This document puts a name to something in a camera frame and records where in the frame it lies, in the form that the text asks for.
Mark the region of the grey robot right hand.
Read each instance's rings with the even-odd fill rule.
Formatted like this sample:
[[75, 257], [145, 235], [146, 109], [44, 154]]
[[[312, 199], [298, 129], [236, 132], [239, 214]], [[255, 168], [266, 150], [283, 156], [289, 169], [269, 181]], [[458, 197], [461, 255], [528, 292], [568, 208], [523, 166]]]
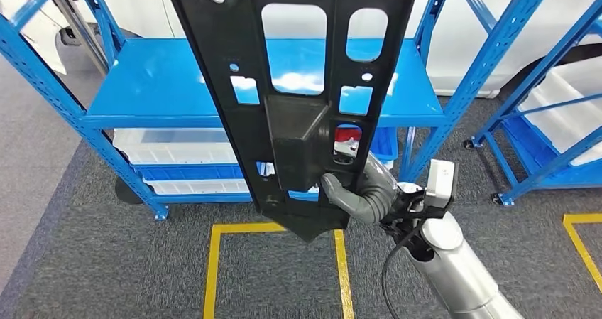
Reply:
[[321, 177], [320, 190], [329, 202], [365, 223], [380, 222], [389, 213], [400, 191], [389, 169], [371, 152], [357, 187], [358, 192], [353, 193], [345, 189], [334, 174], [325, 173]]

